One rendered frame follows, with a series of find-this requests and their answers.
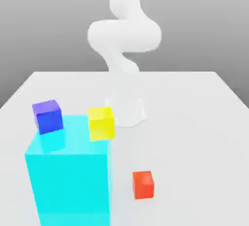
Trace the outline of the small yellow cube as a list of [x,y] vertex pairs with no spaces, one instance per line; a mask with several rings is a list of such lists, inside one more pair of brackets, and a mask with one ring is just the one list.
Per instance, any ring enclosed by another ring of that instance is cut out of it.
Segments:
[[91,141],[115,138],[114,114],[110,106],[88,108]]

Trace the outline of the small blue cube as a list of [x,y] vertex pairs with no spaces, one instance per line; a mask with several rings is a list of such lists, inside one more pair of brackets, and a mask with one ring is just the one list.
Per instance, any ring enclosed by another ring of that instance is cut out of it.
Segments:
[[56,100],[32,104],[32,109],[41,135],[63,129],[62,111]]

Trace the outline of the small red cube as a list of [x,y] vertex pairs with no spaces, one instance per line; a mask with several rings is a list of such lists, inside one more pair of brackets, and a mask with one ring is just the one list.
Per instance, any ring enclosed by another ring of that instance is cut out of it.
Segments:
[[133,172],[132,188],[135,199],[153,198],[155,184],[151,171]]

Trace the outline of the large cyan box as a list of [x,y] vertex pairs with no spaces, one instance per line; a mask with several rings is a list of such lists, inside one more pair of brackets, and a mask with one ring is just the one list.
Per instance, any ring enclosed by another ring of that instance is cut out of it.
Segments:
[[90,140],[86,115],[63,126],[36,133],[25,152],[40,226],[110,226],[110,142]]

